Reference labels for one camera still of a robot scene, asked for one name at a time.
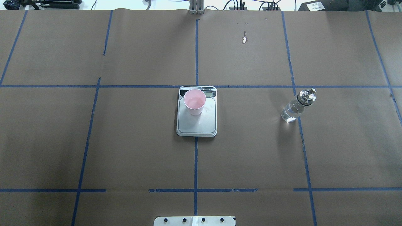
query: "grid line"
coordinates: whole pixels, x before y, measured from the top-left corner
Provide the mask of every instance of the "grid line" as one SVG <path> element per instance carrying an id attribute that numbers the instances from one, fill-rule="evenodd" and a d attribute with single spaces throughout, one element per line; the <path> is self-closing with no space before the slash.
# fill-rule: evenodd
<path id="1" fill-rule="evenodd" d="M 198 86 L 198 21 L 195 20 L 195 85 Z"/>
<path id="2" fill-rule="evenodd" d="M 256 192 L 258 188 L 197 188 L 197 192 Z M 195 192 L 192 188 L 149 189 L 150 193 Z"/>
<path id="3" fill-rule="evenodd" d="M 180 88 L 184 85 L 100 85 L 99 88 Z M 213 85 L 216 88 L 293 88 L 287 85 Z M 97 85 L 0 85 L 0 88 L 96 88 Z M 402 86 L 321 86 L 297 85 L 296 88 L 402 88 Z"/>
<path id="4" fill-rule="evenodd" d="M 396 103 L 394 92 L 392 91 L 392 88 L 391 88 L 391 83 L 390 83 L 390 80 L 389 80 L 389 78 L 388 78 L 387 70 L 385 69 L 384 62 L 382 61 L 381 54 L 379 53 L 379 49 L 378 49 L 378 46 L 377 46 L 377 41 L 375 40 L 373 28 L 371 27 L 371 22 L 370 22 L 370 17 L 369 17 L 369 11 L 367 11 L 367 10 L 366 10 L 366 18 L 367 18 L 367 23 L 368 23 L 368 26 L 369 26 L 369 29 L 370 29 L 371 37 L 372 37 L 372 39 L 373 39 L 374 47 L 375 47 L 375 50 L 376 50 L 376 52 L 377 52 L 378 59 L 379 59 L 379 62 L 380 62 L 380 64 L 381 64 L 382 70 L 383 70 L 383 72 L 384 72 L 385 80 L 387 81 L 388 88 L 390 89 L 390 92 L 391 92 L 391 95 L 392 95 L 392 100 L 393 100 L 393 102 L 394 102 L 394 107 L 395 107 L 396 113 L 397 113 L 397 115 L 398 115 L 399 123 L 400 123 L 401 126 L 402 126 L 402 117 L 401 117 L 401 113 L 400 113 L 400 111 L 399 111 L 398 104 Z"/>
<path id="5" fill-rule="evenodd" d="M 194 146 L 194 216 L 198 215 L 197 189 L 198 189 L 198 137 L 195 137 Z"/>
<path id="6" fill-rule="evenodd" d="M 109 32 L 110 32 L 110 25 L 112 23 L 112 16 L 113 16 L 113 10 L 110 11 L 110 16 L 109 16 L 109 24 L 107 25 L 107 32 L 106 32 L 106 39 L 105 39 L 105 49 L 103 50 L 103 55 L 106 55 L 106 48 L 107 48 L 107 42 L 109 40 Z"/>
<path id="7" fill-rule="evenodd" d="M 28 10 L 25 10 L 24 17 L 23 17 L 23 19 L 21 21 L 21 24 L 20 24 L 20 28 L 18 29 L 17 36 L 15 37 L 14 43 L 13 43 L 13 45 L 11 47 L 11 51 L 10 51 L 10 54 L 8 55 L 6 65 L 4 66 L 3 74 L 1 75 L 1 78 L 0 78 L 0 85 L 3 83 L 4 77 L 5 77 L 6 72 L 7 72 L 8 65 L 9 65 L 11 57 L 12 57 L 12 53 L 14 52 L 14 48 L 17 45 L 17 41 L 18 41 L 18 38 L 19 38 L 19 36 L 21 34 L 21 30 L 22 30 L 22 28 L 24 26 L 24 22 L 25 22 L 25 18 L 27 17 L 27 14 L 28 14 Z"/>
<path id="8" fill-rule="evenodd" d="M 283 11 L 281 11 L 281 13 L 282 13 L 283 32 L 285 34 L 287 58 L 288 58 L 288 61 L 289 61 L 289 70 L 290 70 L 292 86 L 293 86 L 293 95 L 296 95 L 296 84 L 295 84 L 295 79 L 294 79 L 294 76 L 293 76 L 292 62 L 291 62 L 291 58 L 290 58 L 289 42 L 288 42 L 287 32 L 286 32 L 285 14 L 283 13 Z M 312 217 L 313 217 L 313 224 L 314 224 L 314 226 L 317 226 L 316 211 L 315 211 L 315 207 L 314 207 L 314 198 L 313 198 L 313 192 L 312 192 L 312 189 L 311 189 L 310 173 L 309 173 L 309 169 L 308 169 L 306 146 L 304 144 L 303 127 L 302 127 L 302 122 L 300 120 L 300 117 L 298 117 L 297 120 L 298 120 L 298 123 L 299 123 L 300 136 L 302 138 L 301 142 L 303 144 L 304 168 L 305 168 L 306 177 L 307 177 L 307 186 L 308 186 L 308 193 L 309 193 L 309 197 L 310 197 L 310 206 L 311 206 L 311 213 L 312 213 Z"/>
<path id="9" fill-rule="evenodd" d="M 86 163 L 86 156 L 88 154 L 88 148 L 89 148 L 89 139 L 91 137 L 91 132 L 92 132 L 92 124 L 94 121 L 94 114 L 95 114 L 95 107 L 96 107 L 96 101 L 98 99 L 98 93 L 99 93 L 99 85 L 101 84 L 101 79 L 98 79 L 98 84 L 96 86 L 96 92 L 95 92 L 95 97 L 94 97 L 94 104 L 92 106 L 92 113 L 91 113 L 91 120 L 89 122 L 89 128 L 88 128 L 88 135 L 86 137 L 86 144 L 85 144 L 85 151 L 84 151 L 84 157 L 82 160 L 82 166 L 81 166 L 81 173 L 80 173 L 80 181 L 78 182 L 78 189 L 77 189 L 77 196 L 76 196 L 76 201 L 74 205 L 74 211 L 73 211 L 73 217 L 71 220 L 71 226 L 75 225 L 75 219 L 77 216 L 77 210 L 78 210 L 78 202 L 80 200 L 80 192 L 81 192 L 81 187 L 82 187 L 82 180 L 84 178 L 84 170 L 85 170 L 85 163 Z"/>
<path id="10" fill-rule="evenodd" d="M 312 191 L 402 191 L 402 187 L 333 187 L 312 188 Z M 294 188 L 293 191 L 309 191 L 307 188 Z"/>
<path id="11" fill-rule="evenodd" d="M 78 192 L 78 189 L 30 189 L 30 188 L 5 188 L 0 192 Z M 106 192 L 106 189 L 81 189 L 80 192 Z"/>

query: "table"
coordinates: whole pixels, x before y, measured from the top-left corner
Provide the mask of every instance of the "table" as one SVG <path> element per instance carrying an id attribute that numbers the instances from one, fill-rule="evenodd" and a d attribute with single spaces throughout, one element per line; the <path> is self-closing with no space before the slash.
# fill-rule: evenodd
<path id="1" fill-rule="evenodd" d="M 382 24 L 401 14 L 0 17 L 1 225 L 402 222 L 402 36 Z M 218 88 L 214 138 L 176 134 L 181 85 Z M 316 103 L 284 122 L 311 87 Z"/>

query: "pink cup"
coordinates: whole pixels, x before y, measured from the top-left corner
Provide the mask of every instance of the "pink cup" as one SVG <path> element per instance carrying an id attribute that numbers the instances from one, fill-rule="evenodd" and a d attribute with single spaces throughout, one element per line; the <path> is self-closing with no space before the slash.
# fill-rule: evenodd
<path id="1" fill-rule="evenodd" d="M 201 114 L 206 100 L 205 93 L 199 89 L 190 89 L 184 94 L 184 104 L 192 115 Z"/>

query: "glass bottle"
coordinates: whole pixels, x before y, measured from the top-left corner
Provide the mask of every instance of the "glass bottle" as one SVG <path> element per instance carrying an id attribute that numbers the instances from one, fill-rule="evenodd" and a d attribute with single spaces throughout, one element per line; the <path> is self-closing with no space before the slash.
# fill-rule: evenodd
<path id="1" fill-rule="evenodd" d="M 282 119 L 287 122 L 295 121 L 297 117 L 301 116 L 302 113 L 314 103 L 316 100 L 315 92 L 316 90 L 314 88 L 300 91 L 283 109 L 281 113 Z"/>

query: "white mounting plate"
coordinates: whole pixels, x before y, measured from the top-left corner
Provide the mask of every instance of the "white mounting plate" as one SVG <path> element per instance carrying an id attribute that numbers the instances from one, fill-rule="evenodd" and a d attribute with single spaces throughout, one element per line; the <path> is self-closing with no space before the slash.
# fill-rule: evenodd
<path id="1" fill-rule="evenodd" d="M 183 216 L 183 217 L 157 217 L 154 226 L 236 226 L 231 216 Z"/>
<path id="2" fill-rule="evenodd" d="M 213 97 L 207 97 L 203 112 L 200 115 L 192 115 L 184 104 L 184 93 L 192 88 L 198 88 L 204 92 L 214 91 Z M 217 133 L 217 102 L 216 88 L 213 86 L 182 86 L 179 90 L 177 102 L 177 128 L 179 136 L 214 137 Z"/>

